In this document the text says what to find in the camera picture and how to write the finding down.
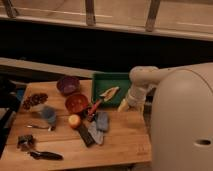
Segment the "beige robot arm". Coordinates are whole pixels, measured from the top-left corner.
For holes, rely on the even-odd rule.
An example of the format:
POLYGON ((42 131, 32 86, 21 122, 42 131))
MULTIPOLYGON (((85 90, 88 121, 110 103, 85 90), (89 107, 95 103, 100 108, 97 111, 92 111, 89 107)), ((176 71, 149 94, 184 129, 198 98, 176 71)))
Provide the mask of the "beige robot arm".
POLYGON ((136 66, 119 109, 142 109, 153 92, 152 171, 213 171, 213 62, 136 66))

